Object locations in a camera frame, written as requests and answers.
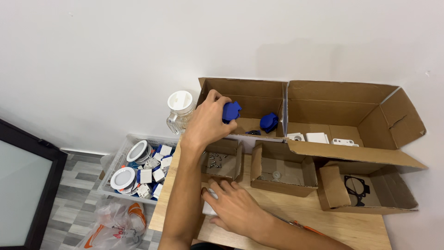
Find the white plastic basket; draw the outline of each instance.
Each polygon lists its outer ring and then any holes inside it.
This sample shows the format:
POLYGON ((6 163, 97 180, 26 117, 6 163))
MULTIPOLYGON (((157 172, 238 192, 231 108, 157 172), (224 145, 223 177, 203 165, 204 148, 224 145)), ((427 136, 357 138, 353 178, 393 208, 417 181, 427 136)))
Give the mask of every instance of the white plastic basket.
POLYGON ((165 137, 156 137, 156 136, 148 136, 148 135, 137 135, 137 134, 128 134, 122 147, 120 147, 119 151, 117 152, 114 160, 112 161, 107 173, 105 174, 105 177, 103 178, 102 182, 100 183, 99 187, 97 188, 97 192, 99 194, 106 194, 106 195, 112 195, 123 199, 133 200, 136 202, 143 202, 148 204, 156 204, 157 201, 140 198, 140 197, 134 197, 126 194, 118 194, 114 192, 114 189, 110 186, 109 181, 111 180, 112 175, 121 168, 122 165, 126 165, 127 162, 127 154, 131 150, 131 148, 136 145, 141 140, 146 140, 148 144, 151 146, 159 146, 159 144, 176 147, 177 146, 177 139, 174 138, 165 138, 165 137))

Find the forearm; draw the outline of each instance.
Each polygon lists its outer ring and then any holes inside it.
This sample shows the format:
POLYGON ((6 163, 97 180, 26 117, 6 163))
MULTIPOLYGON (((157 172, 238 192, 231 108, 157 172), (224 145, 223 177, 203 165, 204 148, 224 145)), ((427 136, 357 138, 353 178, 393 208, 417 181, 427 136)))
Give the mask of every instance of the forearm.
POLYGON ((190 246, 201 212, 201 171, 198 166, 203 149, 181 144, 179 166, 166 209, 162 240, 190 246))
POLYGON ((264 226, 252 239, 265 246, 281 250, 352 250, 330 237, 295 227, 266 212, 264 221, 268 226, 264 226))

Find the frosted glass door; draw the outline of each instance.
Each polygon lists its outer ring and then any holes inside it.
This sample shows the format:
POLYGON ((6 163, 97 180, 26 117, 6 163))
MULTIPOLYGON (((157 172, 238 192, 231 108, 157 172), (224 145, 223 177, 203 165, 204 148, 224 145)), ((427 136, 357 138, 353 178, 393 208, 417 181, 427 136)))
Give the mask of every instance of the frosted glass door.
POLYGON ((25 244, 51 165, 0 141, 0 246, 25 244))

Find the gray tile floor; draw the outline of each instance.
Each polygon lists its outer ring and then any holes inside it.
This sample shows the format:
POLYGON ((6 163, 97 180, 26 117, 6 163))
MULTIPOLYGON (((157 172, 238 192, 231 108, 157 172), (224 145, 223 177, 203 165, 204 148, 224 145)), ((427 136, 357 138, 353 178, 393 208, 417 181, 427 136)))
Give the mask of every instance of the gray tile floor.
MULTIPOLYGON (((73 250, 88 234, 94 223, 96 202, 107 198, 97 193, 101 172, 99 158, 74 155, 66 161, 41 250, 73 250)), ((147 228, 154 207, 144 204, 147 228)), ((159 231, 147 229, 137 249, 157 249, 161 235, 159 231)))

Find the glass jug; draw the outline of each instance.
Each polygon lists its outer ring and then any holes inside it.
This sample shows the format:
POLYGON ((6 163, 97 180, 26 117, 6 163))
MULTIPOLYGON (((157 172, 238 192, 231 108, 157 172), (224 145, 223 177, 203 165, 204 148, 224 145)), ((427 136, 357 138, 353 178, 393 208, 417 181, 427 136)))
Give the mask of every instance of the glass jug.
POLYGON ((168 98, 168 107, 171 112, 166 119, 166 124, 173 134, 184 133, 196 107, 193 96, 185 90, 174 92, 168 98))

